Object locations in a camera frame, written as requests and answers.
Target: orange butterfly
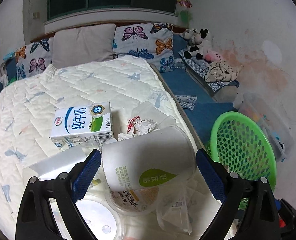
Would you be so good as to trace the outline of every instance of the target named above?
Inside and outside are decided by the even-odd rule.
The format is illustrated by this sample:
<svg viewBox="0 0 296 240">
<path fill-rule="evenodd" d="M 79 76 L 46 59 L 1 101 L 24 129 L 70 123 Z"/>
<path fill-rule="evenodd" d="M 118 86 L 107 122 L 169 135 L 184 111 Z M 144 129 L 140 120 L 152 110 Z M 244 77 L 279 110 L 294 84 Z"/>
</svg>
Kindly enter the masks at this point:
<svg viewBox="0 0 296 240">
<path fill-rule="evenodd" d="M 165 49 L 172 50 L 172 39 L 168 38 L 167 41 L 164 40 L 164 42 L 160 39 L 155 41 L 155 44 L 157 45 L 155 49 L 155 53 L 157 55 L 161 54 Z"/>
<path fill-rule="evenodd" d="M 16 63 L 18 63 L 19 57 L 22 57 L 23 59 L 26 59 L 26 46 L 22 47 L 20 50 L 16 50 L 15 52 L 15 58 L 16 58 Z"/>
</svg>

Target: brand logo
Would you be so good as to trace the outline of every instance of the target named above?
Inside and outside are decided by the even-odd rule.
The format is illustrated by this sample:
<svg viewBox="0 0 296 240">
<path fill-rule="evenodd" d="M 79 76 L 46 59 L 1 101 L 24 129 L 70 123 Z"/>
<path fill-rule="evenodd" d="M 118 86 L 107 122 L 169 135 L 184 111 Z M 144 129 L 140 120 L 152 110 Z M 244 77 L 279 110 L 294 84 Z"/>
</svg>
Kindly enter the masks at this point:
<svg viewBox="0 0 296 240">
<path fill-rule="evenodd" d="M 55 143 L 55 145 L 56 145 L 57 147 L 62 147 L 62 146 L 63 146 L 61 143 Z"/>
<path fill-rule="evenodd" d="M 55 119 L 55 126 L 60 125 L 62 122 L 63 122 L 63 119 L 62 119 L 61 117 L 57 117 L 57 118 Z"/>
<path fill-rule="evenodd" d="M 91 112 L 93 114 L 101 114 L 103 111 L 104 111 L 104 107 L 102 105 L 99 105 L 99 106 L 94 106 L 92 109 L 91 109 Z"/>
</svg>

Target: pink plush toy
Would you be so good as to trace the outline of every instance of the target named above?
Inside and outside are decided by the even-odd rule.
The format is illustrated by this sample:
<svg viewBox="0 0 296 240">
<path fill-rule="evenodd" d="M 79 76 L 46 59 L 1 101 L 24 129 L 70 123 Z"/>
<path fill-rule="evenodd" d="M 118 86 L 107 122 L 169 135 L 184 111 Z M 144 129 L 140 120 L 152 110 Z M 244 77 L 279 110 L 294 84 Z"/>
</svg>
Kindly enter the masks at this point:
<svg viewBox="0 0 296 240">
<path fill-rule="evenodd" d="M 224 60 L 223 56 L 216 51 L 210 51 L 204 59 L 209 62 Z"/>
</svg>

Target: bed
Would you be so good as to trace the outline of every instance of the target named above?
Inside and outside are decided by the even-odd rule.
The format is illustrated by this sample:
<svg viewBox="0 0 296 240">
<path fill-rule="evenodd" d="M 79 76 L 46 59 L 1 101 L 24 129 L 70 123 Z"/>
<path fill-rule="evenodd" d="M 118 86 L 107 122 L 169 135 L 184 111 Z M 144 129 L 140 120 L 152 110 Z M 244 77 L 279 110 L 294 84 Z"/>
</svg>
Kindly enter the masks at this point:
<svg viewBox="0 0 296 240">
<path fill-rule="evenodd" d="M 146 60 L 126 55 L 61 69 L 50 64 L 43 73 L 14 82 L 0 93 L 0 229 L 9 240 L 15 239 L 18 209 L 26 187 L 23 168 L 58 153 L 49 139 L 55 111 L 104 101 L 111 103 L 115 135 L 126 133 L 132 109 L 149 101 L 176 119 L 195 151 L 203 147 L 160 73 Z M 190 236 L 162 231 L 151 213 L 135 219 L 127 217 L 124 239 L 198 239 L 220 203 L 212 197 L 200 173 L 191 183 Z"/>
</svg>

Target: wooden headboard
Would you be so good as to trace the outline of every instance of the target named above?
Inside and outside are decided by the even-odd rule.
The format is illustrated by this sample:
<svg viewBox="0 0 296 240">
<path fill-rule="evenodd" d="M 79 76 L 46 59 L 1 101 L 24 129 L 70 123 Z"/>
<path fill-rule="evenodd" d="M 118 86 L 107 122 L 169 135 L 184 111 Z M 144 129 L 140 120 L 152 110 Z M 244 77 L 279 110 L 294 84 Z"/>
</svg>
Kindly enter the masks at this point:
<svg viewBox="0 0 296 240">
<path fill-rule="evenodd" d="M 93 23 L 86 23 L 86 24 L 82 24 L 82 25 L 76 25 L 76 26 L 71 26 L 71 27 L 67 27 L 67 28 L 62 28 L 60 30 L 51 32 L 51 33 L 46 33 L 43 34 L 33 40 L 31 40 L 30 42 L 37 42 L 40 41 L 42 39 L 45 38 L 52 38 L 55 36 L 55 33 L 61 30 L 67 30 L 67 29 L 73 29 L 73 28 L 79 28 L 79 27 L 85 27 L 85 26 L 93 26 L 93 25 L 99 25 L 99 24 L 107 24 L 107 23 L 114 23 L 116 25 L 116 27 L 120 27 L 120 26 L 127 26 L 127 25 L 132 25 L 132 24 L 139 24 L 139 23 L 150 23 L 148 21 L 103 21 L 103 22 L 93 22 Z M 173 32 L 174 33 L 182 33 L 186 30 L 186 28 L 183 27 L 179 27 L 174 25 L 173 26 Z"/>
</svg>

